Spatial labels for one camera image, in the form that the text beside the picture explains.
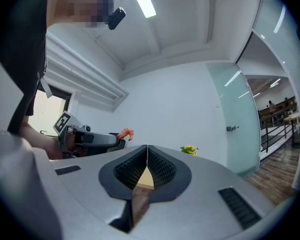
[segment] glass door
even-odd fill
[[[207,63],[206,66],[229,127],[227,167],[245,177],[258,170],[260,162],[261,138],[255,100],[237,64]]]

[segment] gray device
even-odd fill
[[[62,152],[78,153],[83,149],[89,154],[89,148],[114,147],[119,144],[116,136],[111,134],[90,132],[88,125],[82,125],[80,121],[67,111],[64,111],[53,126],[58,135],[58,146]],[[75,149],[68,150],[67,136],[75,136]]]
[[[274,209],[261,192],[216,162],[165,147],[139,145],[51,161],[19,137],[0,133],[0,143],[6,143],[0,145],[0,197],[43,239],[255,239],[287,207]],[[132,191],[146,166],[154,191],[133,227]],[[38,213],[44,211],[42,218]]]

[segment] frosted glass panel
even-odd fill
[[[227,167],[240,176],[247,176],[258,170],[261,149],[254,98],[236,64],[207,63],[206,66],[219,94],[226,126],[239,126],[227,132]]]
[[[294,87],[300,111],[300,32],[297,23],[281,0],[262,0],[254,29],[281,61]],[[293,187],[300,188],[300,160]]]

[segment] person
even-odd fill
[[[274,113],[274,112],[276,112],[276,110],[277,110],[277,107],[276,107],[276,105],[275,104],[273,104],[272,102],[271,102],[271,100],[269,100],[269,108],[270,108],[270,113]]]
[[[273,104],[273,103],[271,102],[271,100],[269,100],[269,108],[270,108],[270,114],[271,114],[271,115],[272,115],[273,113],[275,113],[276,110],[277,110],[276,105]],[[277,120],[277,117],[274,116],[274,117],[271,118],[271,120],[272,120],[272,122],[273,122],[273,126],[275,126],[275,122],[276,122],[276,120]]]
[[[29,125],[45,73],[47,28],[58,23],[97,22],[111,6],[104,1],[7,0],[0,7],[0,63],[23,92],[8,131],[25,138],[32,147],[44,149],[52,160],[63,157],[57,138],[40,134]],[[68,150],[75,148],[74,138],[68,136]]]
[[[289,101],[288,101],[288,98],[287,97],[285,97],[284,98],[284,107],[286,108],[286,107],[289,107]]]

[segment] human arm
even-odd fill
[[[43,135],[33,129],[29,124],[29,116],[23,118],[19,135],[25,138],[32,147],[45,150],[49,159],[57,160],[63,158],[63,154],[58,148],[58,139],[56,137]],[[66,142],[69,150],[75,148],[74,135],[69,135]]]

